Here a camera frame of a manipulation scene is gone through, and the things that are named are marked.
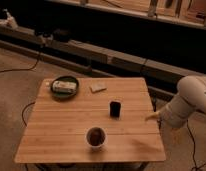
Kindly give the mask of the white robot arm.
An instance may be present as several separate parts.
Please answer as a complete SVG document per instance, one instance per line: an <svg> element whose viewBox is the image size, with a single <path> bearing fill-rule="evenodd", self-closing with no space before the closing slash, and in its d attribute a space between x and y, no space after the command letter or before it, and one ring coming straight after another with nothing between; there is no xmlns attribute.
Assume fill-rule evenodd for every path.
<svg viewBox="0 0 206 171"><path fill-rule="evenodd" d="M195 111L206 114L206 76L190 75L181 78L174 97L145 120L159 119L172 128L179 129Z"/></svg>

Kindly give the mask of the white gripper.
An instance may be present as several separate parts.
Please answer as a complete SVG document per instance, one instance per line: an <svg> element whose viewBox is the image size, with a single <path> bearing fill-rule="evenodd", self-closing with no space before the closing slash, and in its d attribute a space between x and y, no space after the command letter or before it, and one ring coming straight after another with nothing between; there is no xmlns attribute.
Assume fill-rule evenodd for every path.
<svg viewBox="0 0 206 171"><path fill-rule="evenodd" d="M166 123L168 123L170 126L174 127L175 126L175 121L176 121L176 116L173 113L171 107L169 104L163 106L160 110L159 110L159 114L158 113L154 113L151 114L149 116L147 116L145 118L145 121L148 120L158 120L160 118L165 121Z"/></svg>

